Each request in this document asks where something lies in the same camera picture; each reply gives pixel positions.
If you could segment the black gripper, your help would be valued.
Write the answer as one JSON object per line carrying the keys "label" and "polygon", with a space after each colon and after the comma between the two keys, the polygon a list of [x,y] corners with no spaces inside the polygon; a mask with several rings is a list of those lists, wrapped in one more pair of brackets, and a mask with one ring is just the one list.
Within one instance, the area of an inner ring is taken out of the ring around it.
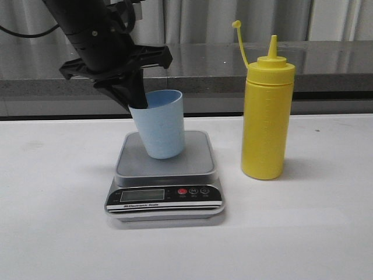
{"label": "black gripper", "polygon": [[159,66],[167,69],[173,60],[167,46],[136,45],[130,35],[120,33],[113,27],[87,29],[69,34],[67,38],[79,58],[67,61],[60,67],[59,71],[65,79],[83,76],[102,80],[133,72],[123,79],[102,80],[93,85],[127,111],[129,107],[148,107],[142,68]]}

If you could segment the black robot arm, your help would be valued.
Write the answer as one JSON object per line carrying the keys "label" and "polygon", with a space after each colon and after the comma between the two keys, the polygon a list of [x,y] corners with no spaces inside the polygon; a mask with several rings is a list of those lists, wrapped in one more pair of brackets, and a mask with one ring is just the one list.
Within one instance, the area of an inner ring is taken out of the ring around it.
{"label": "black robot arm", "polygon": [[65,79],[90,79],[99,92],[125,109],[148,107],[143,70],[167,69],[173,57],[167,46],[137,45],[130,33],[135,1],[107,6],[104,1],[45,1],[45,6],[74,47],[78,58],[65,62]]}

